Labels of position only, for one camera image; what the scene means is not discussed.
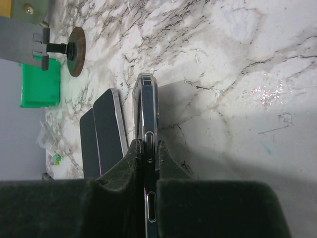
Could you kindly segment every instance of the marble surface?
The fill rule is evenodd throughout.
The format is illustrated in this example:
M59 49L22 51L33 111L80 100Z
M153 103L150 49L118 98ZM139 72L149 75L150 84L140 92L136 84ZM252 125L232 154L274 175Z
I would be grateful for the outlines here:
M63 157L55 179L82 178L79 119L120 90L132 139L140 72L158 80L159 136L200 179L247 179L277 193L293 237L317 233L315 0L57 0L51 42L85 30L86 62L46 117Z

